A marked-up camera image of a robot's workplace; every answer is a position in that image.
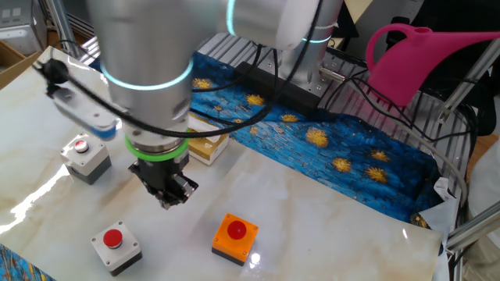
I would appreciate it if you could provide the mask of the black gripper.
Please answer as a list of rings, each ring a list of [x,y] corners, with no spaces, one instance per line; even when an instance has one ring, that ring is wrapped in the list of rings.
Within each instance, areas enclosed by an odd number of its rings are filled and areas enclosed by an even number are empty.
[[[187,156],[177,161],[172,158],[161,162],[138,158],[128,169],[141,181],[148,193],[159,201],[160,206],[169,210],[171,206],[185,203],[198,188],[194,180],[182,173],[187,164]],[[169,195],[169,203],[163,194]]]

